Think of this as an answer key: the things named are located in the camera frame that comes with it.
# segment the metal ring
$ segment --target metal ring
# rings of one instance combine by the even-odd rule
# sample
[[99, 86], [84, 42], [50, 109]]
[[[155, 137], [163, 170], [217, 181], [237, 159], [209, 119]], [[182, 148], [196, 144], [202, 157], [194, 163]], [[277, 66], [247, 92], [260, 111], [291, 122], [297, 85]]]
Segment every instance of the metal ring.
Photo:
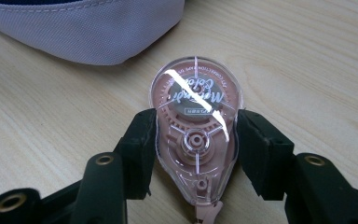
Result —
[[98, 165], [106, 165], [109, 164], [110, 162], [113, 161], [113, 156], [101, 156], [100, 158], [98, 158], [95, 163], [97, 163]]
[[306, 156], [304, 159], [312, 165], [316, 165], [316, 166], [324, 166], [325, 165], [325, 161], [319, 157]]
[[20, 207], [27, 200], [27, 195], [24, 193], [16, 193], [7, 196], [0, 202], [0, 213], [10, 212]]

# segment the gray fabric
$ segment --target gray fabric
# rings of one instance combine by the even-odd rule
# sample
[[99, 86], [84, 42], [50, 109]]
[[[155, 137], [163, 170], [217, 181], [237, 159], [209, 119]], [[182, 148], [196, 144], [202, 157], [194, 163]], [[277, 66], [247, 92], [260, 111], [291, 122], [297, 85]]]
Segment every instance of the gray fabric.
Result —
[[0, 31], [78, 63], [110, 65], [138, 54], [182, 18], [185, 0], [83, 0], [0, 4]]

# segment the transparent plastic casing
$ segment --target transparent plastic casing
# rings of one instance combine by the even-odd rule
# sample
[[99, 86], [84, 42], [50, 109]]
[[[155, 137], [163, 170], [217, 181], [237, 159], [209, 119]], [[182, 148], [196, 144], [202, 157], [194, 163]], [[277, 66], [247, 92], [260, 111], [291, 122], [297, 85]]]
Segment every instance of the transparent plastic casing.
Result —
[[189, 203], [218, 201], [238, 156], [233, 127], [242, 98], [235, 77], [210, 59], [178, 59], [158, 72], [149, 100], [158, 113], [163, 168]]

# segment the wooden table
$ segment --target wooden table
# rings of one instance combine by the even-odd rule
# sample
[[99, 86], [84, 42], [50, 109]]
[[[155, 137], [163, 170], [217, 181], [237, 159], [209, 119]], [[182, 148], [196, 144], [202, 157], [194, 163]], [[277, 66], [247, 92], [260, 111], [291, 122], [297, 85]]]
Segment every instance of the wooden table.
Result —
[[[202, 55], [239, 80], [245, 106], [296, 144], [330, 159], [358, 188], [358, 0], [186, 1], [183, 19], [117, 66], [67, 62], [0, 33], [0, 194], [42, 197], [80, 179], [112, 151], [164, 64]], [[130, 223], [191, 223], [156, 162], [152, 196], [128, 201]], [[258, 198], [238, 166], [216, 223], [286, 223], [283, 202]]]

